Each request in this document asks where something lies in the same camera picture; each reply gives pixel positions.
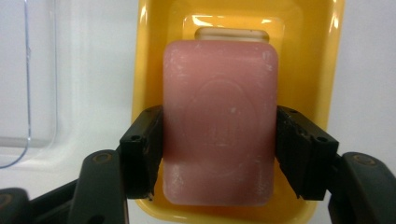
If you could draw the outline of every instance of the yellow tray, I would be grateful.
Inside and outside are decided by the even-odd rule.
[[[200,27],[264,30],[279,57],[279,105],[299,110],[325,129],[332,94],[344,0],[140,0],[133,120],[163,100],[163,51],[194,39]],[[275,190],[262,207],[170,204],[162,168],[152,202],[136,201],[151,216],[184,223],[305,223],[316,203],[297,199],[276,164]]]

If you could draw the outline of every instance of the white surface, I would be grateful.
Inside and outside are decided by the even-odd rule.
[[[137,0],[59,0],[58,7],[57,140],[36,158],[0,170],[0,189],[25,188],[31,198],[77,178],[84,157],[115,148],[130,124]],[[395,11],[392,0],[346,0],[328,129],[340,153],[371,154],[394,174]],[[129,205],[131,223],[162,223]],[[331,223],[327,202],[311,223]]]

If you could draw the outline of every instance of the pink rectangular object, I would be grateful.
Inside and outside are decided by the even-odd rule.
[[[163,192],[185,205],[273,193],[277,56],[269,44],[188,40],[163,58]]]

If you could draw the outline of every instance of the soap bar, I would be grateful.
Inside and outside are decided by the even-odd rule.
[[[266,43],[184,40],[163,56],[163,193],[262,205],[273,192],[277,56]]]

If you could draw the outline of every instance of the clear plastic container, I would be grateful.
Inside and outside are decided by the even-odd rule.
[[[56,135],[55,24],[54,0],[0,1],[0,168]]]

